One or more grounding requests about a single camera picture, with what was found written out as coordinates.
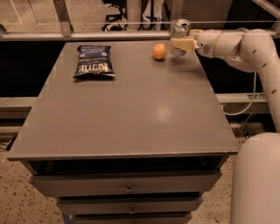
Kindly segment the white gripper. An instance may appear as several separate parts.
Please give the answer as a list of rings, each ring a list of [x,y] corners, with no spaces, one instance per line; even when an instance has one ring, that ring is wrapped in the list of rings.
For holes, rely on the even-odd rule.
[[[197,36],[197,41],[193,38],[172,38],[171,45],[174,48],[185,52],[196,52],[203,57],[213,58],[215,44],[222,31],[191,29],[189,35]]]

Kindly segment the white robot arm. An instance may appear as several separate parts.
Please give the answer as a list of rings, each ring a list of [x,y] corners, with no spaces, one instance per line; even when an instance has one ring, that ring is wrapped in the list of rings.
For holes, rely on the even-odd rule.
[[[280,224],[280,59],[273,38],[262,29],[192,30],[173,35],[171,46],[258,74],[275,130],[250,137],[239,149],[230,224]]]

